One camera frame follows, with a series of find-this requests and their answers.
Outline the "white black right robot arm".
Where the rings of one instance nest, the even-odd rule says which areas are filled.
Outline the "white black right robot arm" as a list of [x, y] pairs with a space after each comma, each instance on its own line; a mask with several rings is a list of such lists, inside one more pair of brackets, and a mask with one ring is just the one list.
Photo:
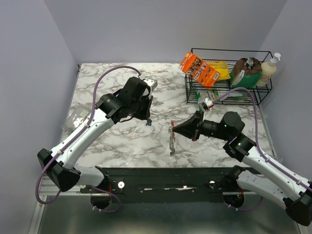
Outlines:
[[227, 112], [220, 122], [204, 119], [196, 111], [184, 123], [173, 127], [173, 132], [193, 141], [201, 135], [226, 141], [223, 149], [231, 158], [257, 170], [262, 176], [238, 169], [225, 177], [224, 185], [230, 191], [239, 187], [257, 193], [285, 210], [287, 215], [303, 226], [312, 222], [312, 182], [280, 164], [242, 133], [244, 122], [237, 112]]

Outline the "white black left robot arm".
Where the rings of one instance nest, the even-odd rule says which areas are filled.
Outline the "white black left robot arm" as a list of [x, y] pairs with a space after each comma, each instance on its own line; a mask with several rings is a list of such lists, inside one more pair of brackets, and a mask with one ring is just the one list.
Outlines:
[[98, 193], [107, 189], [108, 180], [100, 169], [79, 167], [76, 162], [101, 134], [119, 122], [135, 118], [151, 126], [152, 92], [156, 87], [155, 79], [129, 78], [122, 89], [102, 95], [95, 110], [63, 142], [51, 150], [39, 151], [41, 167], [47, 169], [48, 177], [61, 192], [75, 185], [91, 185]]

